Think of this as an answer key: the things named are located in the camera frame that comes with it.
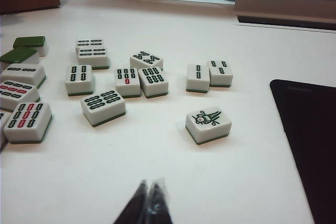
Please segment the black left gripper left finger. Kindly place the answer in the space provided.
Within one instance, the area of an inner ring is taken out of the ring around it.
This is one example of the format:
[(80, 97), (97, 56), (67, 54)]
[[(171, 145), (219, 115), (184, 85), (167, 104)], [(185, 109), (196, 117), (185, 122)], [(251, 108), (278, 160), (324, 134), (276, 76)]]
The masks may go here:
[(148, 187), (143, 180), (114, 223), (144, 223), (147, 197)]

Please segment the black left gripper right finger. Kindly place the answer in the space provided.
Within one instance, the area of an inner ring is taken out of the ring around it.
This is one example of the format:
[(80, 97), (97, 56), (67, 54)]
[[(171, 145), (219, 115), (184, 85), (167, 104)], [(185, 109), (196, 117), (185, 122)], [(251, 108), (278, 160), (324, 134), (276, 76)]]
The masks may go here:
[(173, 223), (166, 201), (166, 186), (163, 178), (155, 180), (148, 197), (148, 223)]

